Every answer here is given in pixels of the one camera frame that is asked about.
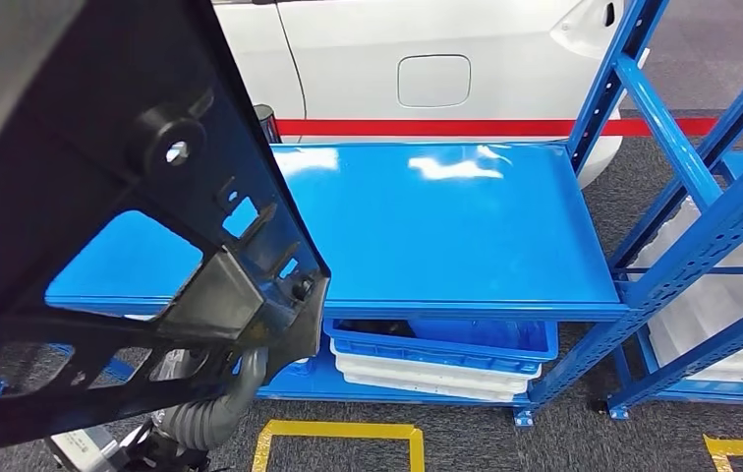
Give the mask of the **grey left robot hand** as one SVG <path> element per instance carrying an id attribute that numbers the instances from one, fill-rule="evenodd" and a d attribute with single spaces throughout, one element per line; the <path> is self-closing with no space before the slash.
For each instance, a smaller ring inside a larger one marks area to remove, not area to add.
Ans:
<path id="1" fill-rule="evenodd" d="M 207 363 L 208 352 L 198 349 L 175 349 L 166 354 L 158 371 L 157 381 L 192 377 Z M 258 389 L 266 377 L 268 349 L 246 350 L 222 375 L 225 394 L 243 394 Z"/>

